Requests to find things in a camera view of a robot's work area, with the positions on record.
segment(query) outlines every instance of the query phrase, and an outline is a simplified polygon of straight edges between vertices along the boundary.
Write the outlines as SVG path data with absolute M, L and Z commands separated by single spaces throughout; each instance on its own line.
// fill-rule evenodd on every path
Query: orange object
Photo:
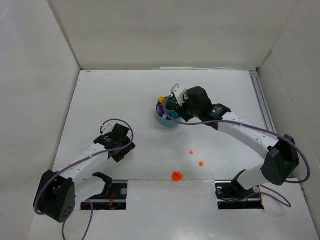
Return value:
M 184 175 L 178 171 L 175 171 L 174 173 L 172 173 L 172 180 L 175 182 L 179 182 L 183 177 Z

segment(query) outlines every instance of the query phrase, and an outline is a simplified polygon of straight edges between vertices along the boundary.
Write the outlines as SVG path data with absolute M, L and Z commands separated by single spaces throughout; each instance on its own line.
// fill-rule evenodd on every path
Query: white table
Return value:
M 203 180 L 232 179 L 263 159 L 208 126 L 179 125 L 171 129 L 160 125 L 155 115 L 157 99 L 167 96 L 175 83 L 187 89 L 201 86 L 212 103 L 222 103 L 249 123 L 264 127 L 248 71 L 82 71 L 53 170 L 80 156 L 98 137 L 101 123 L 110 118 L 127 121 L 136 144 L 127 158 L 119 163 L 106 161 L 101 168 L 115 180 L 135 180 L 129 182 L 127 210 L 95 211 L 87 239 L 318 239 L 299 185 L 277 187 L 294 201 L 291 209 L 265 197 L 266 211 L 218 210 L 213 182 Z M 204 166 L 199 166 L 199 161 L 204 161 Z M 176 171 L 184 174 L 188 184 L 170 181 Z M 179 186 L 185 191 L 182 198 L 176 189 Z M 162 202 L 163 195 L 172 200 L 164 198 L 167 200 Z M 81 239 L 88 217 L 87 211 L 74 212 L 68 221 L 70 239 Z M 59 239 L 60 227 L 48 217 L 36 216 L 29 239 Z

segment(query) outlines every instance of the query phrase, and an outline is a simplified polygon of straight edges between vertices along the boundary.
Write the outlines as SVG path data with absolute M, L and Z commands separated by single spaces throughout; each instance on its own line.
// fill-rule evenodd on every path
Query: yellow object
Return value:
M 163 96 L 161 96 L 161 97 L 159 97 L 158 98 L 158 101 L 163 105 L 163 104 L 165 104 L 165 97 L 163 97 Z

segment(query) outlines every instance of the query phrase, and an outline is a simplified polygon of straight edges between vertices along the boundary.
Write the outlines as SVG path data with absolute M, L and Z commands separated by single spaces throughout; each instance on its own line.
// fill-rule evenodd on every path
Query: cable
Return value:
M 269 194 L 269 193 L 261 192 L 261 191 L 252 193 L 252 194 L 250 194 L 250 195 L 248 195 L 248 196 L 246 196 L 246 197 L 244 197 L 244 198 L 241 198 L 241 199 L 229 200 L 229 201 L 224 201 L 224 202 L 225 202 L 225 203 L 229 203 L 229 204 L 233 204 L 233 203 L 238 203 L 238 202 L 241 202 L 241 201 L 243 201 L 243 200 L 249 199 L 249 198 L 251 198 L 251 197 L 253 197 L 253 196 L 255 196 L 255 195 L 266 195 L 266 196 L 268 196 L 268 197 L 276 200 L 277 202 L 285 205 L 285 206 L 288 207 L 288 208 L 291 208 L 291 207 L 292 207 L 291 203 L 290 203 L 283 195 L 281 195 L 281 194 L 278 193 L 277 191 L 275 191 L 275 190 L 273 190 L 273 189 L 271 189 L 271 188 L 269 188 L 269 187 L 263 186 L 263 185 L 260 185 L 260 187 L 262 187 L 262 188 L 264 188 L 264 189 L 267 189 L 267 190 L 269 190 L 269 191 L 277 194 L 279 197 L 281 197 L 283 200 L 285 200 L 286 203 L 283 202 L 283 201 L 281 201 L 281 200 L 279 200 L 279 199 L 276 198 L 275 196 L 272 196 L 272 195 Z
M 88 226 L 86 227 L 85 233 L 84 233 L 84 235 L 83 235 L 81 240 L 84 240 L 86 238 L 87 233 L 88 233 L 89 228 L 90 228 L 90 225 L 91 225 L 92 217 L 94 216 L 94 205 L 93 205 L 92 201 L 87 200 L 86 202 L 90 204 L 91 215 L 90 215 Z M 66 236 L 65 236 L 65 225 L 66 225 L 66 222 L 67 222 L 67 220 L 65 220 L 64 223 L 62 224 L 62 238 L 63 238 L 63 240 L 67 240 Z
M 167 101 L 169 98 L 172 97 L 172 94 L 169 95 L 165 101 L 164 101 L 164 106 L 166 105 Z M 302 157 L 304 163 L 305 163 L 305 166 L 306 166 L 306 177 L 303 179 L 303 180 L 298 180 L 298 181 L 289 181 L 289 180 L 286 180 L 285 182 L 286 183 L 291 183 L 291 184 L 302 184 L 302 183 L 305 183 L 306 181 L 309 180 L 310 178 L 310 175 L 311 175 L 311 170 L 310 170 L 310 165 L 309 165 L 309 162 L 306 158 L 306 156 L 304 155 L 304 153 L 300 150 L 300 148 L 298 148 L 294 143 L 292 143 L 291 141 L 289 141 L 288 139 L 284 138 L 283 136 L 281 136 L 280 134 L 278 133 L 275 133 L 273 131 L 269 131 L 269 130 L 265 130 L 263 128 L 260 128 L 260 127 L 257 127 L 257 126 L 252 126 L 252 125 L 249 125 L 249 124 L 243 124 L 243 122 L 238 122 L 238 121 L 230 121 L 230 120 L 211 120 L 211 121 L 203 121 L 203 122 L 190 122 L 190 123 L 187 123 L 187 122 L 182 122 L 182 121 L 178 121 L 174 118 L 172 118 L 168 113 L 167 113 L 167 110 L 166 108 L 164 107 L 163 108 L 163 111 L 164 111 L 164 114 L 172 121 L 178 123 L 178 124 L 181 124 L 181 125 L 187 125 L 187 126 L 194 126 L 194 125 L 202 125 L 202 124 L 216 124 L 216 123 L 227 123 L 227 124 L 236 124 L 236 125 L 241 125 L 243 127 L 246 127 L 246 128 L 249 128 L 249 129 L 253 129 L 253 130 L 257 130 L 257 131 L 260 131 L 260 132 L 264 132 L 264 133 L 267 133 L 267 134 L 270 134 L 270 135 L 273 135 L 275 137 L 277 137 L 279 140 L 282 140 L 284 142 L 286 142 L 287 144 L 289 144 L 290 146 L 292 146 L 294 149 L 296 149 L 296 151 L 300 154 L 300 156 Z
M 55 173 L 55 175 L 54 175 L 52 178 L 50 178 L 49 181 L 43 186 L 43 188 L 40 190 L 38 196 L 37 196 L 36 199 L 35 199 L 35 202 L 34 202 L 34 212 L 35 212 L 37 215 L 44 215 L 42 212 L 38 211 L 38 205 L 39 205 L 40 198 L 41 198 L 42 194 L 44 194 L 44 192 L 45 192 L 45 190 L 48 188 L 48 186 L 49 186 L 60 174 L 64 173 L 65 171 L 69 170 L 70 168 L 73 168 L 74 166 L 76 166 L 76 165 L 78 165 L 78 164 L 81 164 L 81 163 L 83 163 L 83 162 L 85 162 L 85 161 L 87 161 L 87 160 L 89 160 L 89 159 L 91 159 L 91 158 L 93 158 L 93 157 L 95 157 L 95 156 L 98 156 L 98 155 L 100 155 L 100 154 L 107 153 L 107 152 L 119 151 L 119 150 L 122 150 L 122 149 L 125 149 L 125 148 L 129 147 L 129 146 L 132 144 L 132 142 L 133 142 L 133 140 L 134 140 L 134 131 L 133 131 L 133 129 L 131 128 L 131 126 L 129 125 L 129 123 L 127 123 L 127 122 L 124 121 L 124 120 L 121 120 L 121 119 L 118 119 L 118 118 L 109 119 L 109 120 L 105 121 L 105 122 L 102 124 L 102 126 L 100 127 L 100 131 L 102 130 L 102 127 L 103 127 L 106 123 L 108 123 L 108 122 L 110 122 L 110 121 L 119 121 L 119 122 L 122 122 L 122 123 L 124 123 L 124 124 L 126 124 L 126 125 L 128 126 L 128 128 L 130 129 L 130 131 L 131 131 L 131 133 L 132 133 L 132 135 L 131 135 L 131 137 L 130 137 L 130 142 L 129 142 L 127 145 L 122 146 L 122 147 L 116 147 L 116 148 L 106 149 L 106 150 L 102 150 L 102 151 L 96 152 L 96 153 L 92 154 L 92 156 L 87 156 L 87 157 L 85 157 L 84 159 L 81 159 L 81 160 L 79 160 L 79 161 L 76 161 L 75 163 L 73 163 L 73 164 L 65 167 L 65 168 L 62 169 L 62 170 L 57 171 L 57 172 Z M 85 231 L 85 234 L 84 234 L 82 240 L 84 240 L 85 237 L 86 237 L 86 235 L 87 235 L 87 232 L 88 232 L 89 227 L 90 227 L 90 224 L 91 224 L 92 216 L 93 216 L 93 211 L 94 211 L 94 206 L 93 206 L 92 202 L 91 202 L 91 201 L 88 201 L 88 200 L 87 200 L 87 202 L 90 203 L 90 205 L 91 205 L 91 217 L 90 217 L 90 221 L 89 221 L 89 223 L 88 223 L 88 227 L 87 227 L 87 229 L 86 229 L 86 231 Z M 64 222 L 63 225 L 62 225 L 62 237 L 63 237 L 63 240 L 66 240 L 65 234 L 64 234 L 65 223 L 66 223 L 66 222 Z

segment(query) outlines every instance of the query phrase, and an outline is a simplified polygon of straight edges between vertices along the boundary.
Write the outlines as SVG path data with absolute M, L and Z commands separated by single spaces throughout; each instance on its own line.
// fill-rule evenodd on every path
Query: teal object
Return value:
M 176 106 L 176 102 L 175 101 L 168 101 L 166 106 L 167 108 L 166 109 L 166 112 L 171 116 L 171 115 L 174 115 L 175 117 L 176 116 L 179 116 L 174 110 L 173 108 Z M 162 104 L 157 104 L 156 107 L 155 107 L 155 114 L 156 114 L 156 119 L 158 120 L 158 122 L 164 126 L 164 127 L 167 127 L 167 128 L 173 128 L 173 127 L 176 127 L 177 125 L 179 125 L 179 123 L 176 123 L 172 120 L 170 120 L 165 114 L 163 114 L 163 116 L 159 115 L 158 114 L 158 111 L 157 111 L 157 107 L 160 106 L 160 107 L 163 107 Z

